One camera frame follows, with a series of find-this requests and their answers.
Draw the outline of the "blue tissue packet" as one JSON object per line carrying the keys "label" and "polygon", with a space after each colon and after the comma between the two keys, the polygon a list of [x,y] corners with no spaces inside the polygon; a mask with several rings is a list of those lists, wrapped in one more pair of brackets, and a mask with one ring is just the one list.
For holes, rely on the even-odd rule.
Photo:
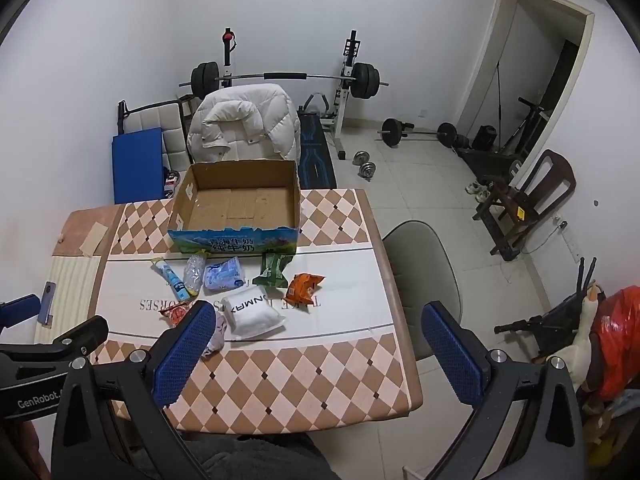
{"label": "blue tissue packet", "polygon": [[240,259],[233,257],[205,267],[203,285],[210,292],[226,292],[244,285],[244,271]]}

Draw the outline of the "grey office chair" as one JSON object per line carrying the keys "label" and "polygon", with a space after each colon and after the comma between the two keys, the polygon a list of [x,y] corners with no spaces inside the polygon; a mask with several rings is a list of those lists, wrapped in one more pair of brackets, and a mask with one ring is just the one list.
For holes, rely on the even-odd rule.
{"label": "grey office chair", "polygon": [[454,267],[442,241],[427,223],[408,220],[383,238],[418,361],[433,355],[421,325],[423,307],[439,301],[460,322],[462,301]]}

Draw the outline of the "white pillow packet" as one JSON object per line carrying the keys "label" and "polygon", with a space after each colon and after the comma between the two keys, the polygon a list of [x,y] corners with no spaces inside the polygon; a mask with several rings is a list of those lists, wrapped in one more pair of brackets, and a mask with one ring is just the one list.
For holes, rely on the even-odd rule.
{"label": "white pillow packet", "polygon": [[233,340],[249,340],[278,330],[285,317],[271,304],[262,286],[243,288],[221,300]]}

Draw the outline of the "blue black weight bench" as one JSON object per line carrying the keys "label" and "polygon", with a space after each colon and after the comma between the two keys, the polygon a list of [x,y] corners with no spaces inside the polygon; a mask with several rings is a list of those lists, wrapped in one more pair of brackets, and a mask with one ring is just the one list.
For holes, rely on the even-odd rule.
{"label": "blue black weight bench", "polygon": [[299,113],[300,159],[299,184],[302,190],[328,190],[336,188],[336,179],[329,145],[322,130],[320,117],[312,113]]}

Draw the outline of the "barbell on rack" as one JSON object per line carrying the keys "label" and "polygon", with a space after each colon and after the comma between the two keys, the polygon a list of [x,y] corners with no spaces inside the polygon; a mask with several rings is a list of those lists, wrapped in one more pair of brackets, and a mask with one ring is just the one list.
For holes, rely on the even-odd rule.
{"label": "barbell on rack", "polygon": [[180,87],[189,87],[191,93],[199,99],[204,99],[209,93],[217,91],[223,84],[244,79],[260,80],[307,80],[326,79],[336,80],[346,84],[346,89],[356,99],[370,99],[378,93],[381,87],[390,84],[382,81],[380,72],[372,64],[356,63],[349,75],[320,75],[304,72],[263,72],[252,74],[221,75],[216,62],[201,63],[192,72],[189,81],[182,82]]}

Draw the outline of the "beige striped placemat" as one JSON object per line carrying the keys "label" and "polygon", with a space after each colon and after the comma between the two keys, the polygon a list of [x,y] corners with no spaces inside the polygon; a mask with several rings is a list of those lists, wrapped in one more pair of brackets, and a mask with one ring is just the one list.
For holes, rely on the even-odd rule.
{"label": "beige striped placemat", "polygon": [[94,282],[101,258],[53,256],[47,281],[55,284],[51,302],[52,321],[36,324],[35,343],[50,344],[88,318]]}

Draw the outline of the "blue yellow snack tube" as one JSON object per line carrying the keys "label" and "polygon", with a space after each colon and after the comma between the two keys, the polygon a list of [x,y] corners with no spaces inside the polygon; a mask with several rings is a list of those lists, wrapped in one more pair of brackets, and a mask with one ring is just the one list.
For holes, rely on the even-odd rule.
{"label": "blue yellow snack tube", "polygon": [[172,267],[162,258],[154,258],[152,267],[158,272],[165,282],[169,285],[176,299],[179,302],[189,302],[192,300],[190,292],[186,290],[186,285],[182,279],[178,277]]}

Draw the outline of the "white puffer jacket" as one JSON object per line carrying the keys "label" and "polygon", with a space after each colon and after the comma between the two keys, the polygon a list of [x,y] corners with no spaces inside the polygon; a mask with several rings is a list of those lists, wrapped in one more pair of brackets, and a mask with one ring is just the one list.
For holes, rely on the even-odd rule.
{"label": "white puffer jacket", "polygon": [[188,132],[196,162],[300,159],[300,120],[277,84],[246,84],[209,93]]}

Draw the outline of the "smartphone on table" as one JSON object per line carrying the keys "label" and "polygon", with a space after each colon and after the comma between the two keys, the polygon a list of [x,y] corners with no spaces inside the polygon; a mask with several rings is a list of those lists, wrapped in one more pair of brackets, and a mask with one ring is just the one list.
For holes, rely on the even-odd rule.
{"label": "smartphone on table", "polygon": [[55,295],[56,284],[47,282],[44,285],[43,293],[40,299],[40,311],[37,321],[42,326],[50,326],[52,322],[52,306]]}

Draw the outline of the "dark green pouch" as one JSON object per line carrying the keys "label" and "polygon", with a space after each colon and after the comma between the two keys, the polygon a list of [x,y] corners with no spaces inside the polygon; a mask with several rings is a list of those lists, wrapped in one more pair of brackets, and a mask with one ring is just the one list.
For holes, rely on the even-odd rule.
{"label": "dark green pouch", "polygon": [[288,288],[288,280],[283,271],[292,259],[292,255],[265,252],[262,255],[260,273],[253,278],[252,283],[264,287]]}

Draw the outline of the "blue folded mat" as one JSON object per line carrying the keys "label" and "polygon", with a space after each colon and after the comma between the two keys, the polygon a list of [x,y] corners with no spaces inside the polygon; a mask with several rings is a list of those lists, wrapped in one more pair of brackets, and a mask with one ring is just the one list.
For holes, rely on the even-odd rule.
{"label": "blue folded mat", "polygon": [[116,204],[163,198],[162,130],[152,128],[114,136],[112,171]]}

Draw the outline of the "red snack bag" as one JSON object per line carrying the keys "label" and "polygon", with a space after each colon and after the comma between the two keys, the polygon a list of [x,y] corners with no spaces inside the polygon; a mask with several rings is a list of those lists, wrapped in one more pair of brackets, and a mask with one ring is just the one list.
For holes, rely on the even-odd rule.
{"label": "red snack bag", "polygon": [[189,313],[190,309],[190,304],[173,304],[160,310],[160,315],[171,327],[176,327]]}

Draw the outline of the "white goose plush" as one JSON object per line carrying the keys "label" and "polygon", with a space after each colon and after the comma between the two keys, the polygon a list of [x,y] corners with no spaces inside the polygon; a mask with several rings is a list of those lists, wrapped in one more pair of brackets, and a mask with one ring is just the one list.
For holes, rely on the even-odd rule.
{"label": "white goose plush", "polygon": [[570,374],[574,391],[592,391],[602,382],[603,356],[600,338],[592,326],[598,313],[600,287],[591,283],[582,300],[579,325],[573,342],[546,359],[559,370]]}

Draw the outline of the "lavender soft cloth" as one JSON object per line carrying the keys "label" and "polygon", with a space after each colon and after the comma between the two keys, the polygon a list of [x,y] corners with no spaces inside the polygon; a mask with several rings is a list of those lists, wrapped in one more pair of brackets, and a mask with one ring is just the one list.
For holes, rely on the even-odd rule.
{"label": "lavender soft cloth", "polygon": [[203,360],[211,358],[215,353],[218,353],[224,348],[227,326],[228,323],[224,312],[217,310],[215,329],[201,355]]}

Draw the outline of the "floor barbell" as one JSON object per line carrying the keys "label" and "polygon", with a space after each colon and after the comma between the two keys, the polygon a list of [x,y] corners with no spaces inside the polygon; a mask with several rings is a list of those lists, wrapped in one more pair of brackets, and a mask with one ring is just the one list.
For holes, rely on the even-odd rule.
{"label": "floor barbell", "polygon": [[404,141],[438,141],[445,148],[451,148],[457,139],[457,128],[450,122],[443,122],[435,131],[416,128],[412,122],[401,122],[387,118],[378,129],[382,142],[389,148],[397,148]]}

